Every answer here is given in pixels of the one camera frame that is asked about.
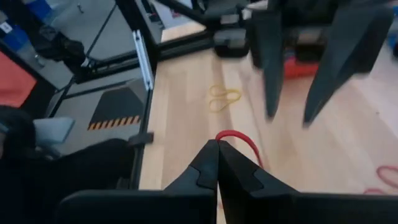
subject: wooden table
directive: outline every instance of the wooden table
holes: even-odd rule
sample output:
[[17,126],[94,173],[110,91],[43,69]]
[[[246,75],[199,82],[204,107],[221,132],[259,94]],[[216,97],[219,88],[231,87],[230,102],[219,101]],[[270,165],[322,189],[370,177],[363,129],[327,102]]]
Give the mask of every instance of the wooden table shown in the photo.
[[[197,24],[175,27],[165,30],[162,40],[202,29]],[[221,60],[205,50],[159,63],[148,127],[155,138],[144,150],[140,189],[168,186],[208,139],[235,129],[256,143],[266,171],[299,191],[387,190],[375,170],[398,165],[398,66],[390,55],[382,49],[372,74],[350,80],[308,129],[302,128],[302,119],[312,78],[285,81],[276,117],[268,122],[262,76],[249,57]],[[239,89],[242,98],[210,113],[214,84]],[[226,140],[255,161],[246,143]]]

